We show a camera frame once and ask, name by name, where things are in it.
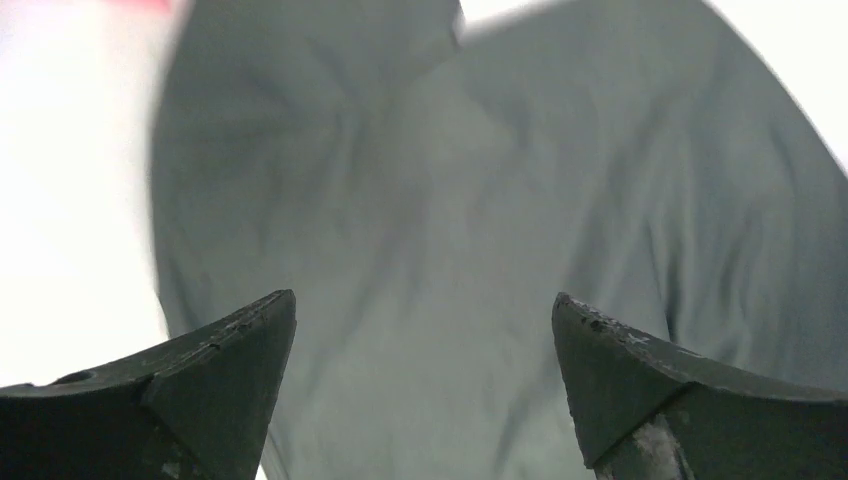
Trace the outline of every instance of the white wall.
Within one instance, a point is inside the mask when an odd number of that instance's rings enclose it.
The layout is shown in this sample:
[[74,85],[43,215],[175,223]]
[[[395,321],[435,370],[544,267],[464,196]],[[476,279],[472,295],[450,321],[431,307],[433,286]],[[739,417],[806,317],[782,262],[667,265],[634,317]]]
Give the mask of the white wall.
[[[463,5],[474,25],[550,1]],[[845,2],[712,3],[848,160]],[[144,139],[185,6],[178,0],[161,15],[89,0],[0,0],[0,385],[47,383],[165,339]]]

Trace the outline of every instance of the white background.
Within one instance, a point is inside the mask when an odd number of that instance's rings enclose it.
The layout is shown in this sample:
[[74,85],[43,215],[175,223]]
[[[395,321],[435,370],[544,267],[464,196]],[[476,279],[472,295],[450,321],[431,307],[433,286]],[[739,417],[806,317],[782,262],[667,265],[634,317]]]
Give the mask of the white background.
[[[467,24],[551,0],[465,0]],[[713,0],[848,160],[843,0]],[[163,341],[145,143],[186,11],[0,0],[0,385]]]

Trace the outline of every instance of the red object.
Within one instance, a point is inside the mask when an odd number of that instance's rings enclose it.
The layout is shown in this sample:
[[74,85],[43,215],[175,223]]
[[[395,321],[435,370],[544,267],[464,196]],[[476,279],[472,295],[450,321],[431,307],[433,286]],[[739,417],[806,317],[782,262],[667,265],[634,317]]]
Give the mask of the red object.
[[113,4],[123,4],[130,7],[145,8],[167,12],[171,9],[170,0],[109,0]]

